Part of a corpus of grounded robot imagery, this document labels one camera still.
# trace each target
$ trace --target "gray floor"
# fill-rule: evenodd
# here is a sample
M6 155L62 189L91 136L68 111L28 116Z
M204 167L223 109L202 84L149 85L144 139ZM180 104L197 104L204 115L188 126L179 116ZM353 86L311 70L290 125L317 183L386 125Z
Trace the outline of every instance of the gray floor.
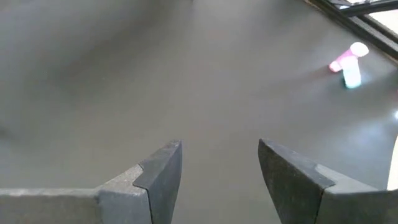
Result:
M0 187L93 187L177 138L174 223L279 223L261 137L386 187L387 58L371 49L345 90L326 65L358 39L298 0L181 0L154 18L57 72L1 74Z

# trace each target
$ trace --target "concrete floor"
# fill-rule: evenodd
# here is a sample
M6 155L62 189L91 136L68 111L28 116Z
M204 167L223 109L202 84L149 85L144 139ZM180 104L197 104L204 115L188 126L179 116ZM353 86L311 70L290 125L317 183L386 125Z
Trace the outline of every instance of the concrete floor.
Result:
M180 0L57 69L3 72L0 187L94 187L183 139L174 223L280 223L267 137L385 188L397 67L371 49L350 91L326 69L357 40L298 0Z

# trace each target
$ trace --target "pink object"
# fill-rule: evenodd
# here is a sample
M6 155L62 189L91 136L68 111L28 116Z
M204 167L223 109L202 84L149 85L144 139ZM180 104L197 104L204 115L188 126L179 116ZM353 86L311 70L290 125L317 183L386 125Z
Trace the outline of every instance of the pink object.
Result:
M363 57L369 53L369 49L366 45L360 43L360 42L355 42L351 44L348 50L341 54L336 60L334 60L331 64L329 64L329 69L332 72L339 72L342 67L341 67L341 61L346 58L346 57Z

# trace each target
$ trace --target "pink cup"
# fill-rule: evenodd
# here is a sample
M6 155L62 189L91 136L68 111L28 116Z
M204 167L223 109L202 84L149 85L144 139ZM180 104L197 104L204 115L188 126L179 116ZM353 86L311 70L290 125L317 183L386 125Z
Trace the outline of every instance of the pink cup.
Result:
M366 45L360 43L360 42L355 42L351 44L348 50L341 54L336 60L334 60L331 64L329 64L329 69L332 72L339 72L342 67L341 67L341 61L346 58L346 57L363 57L369 53L369 49Z

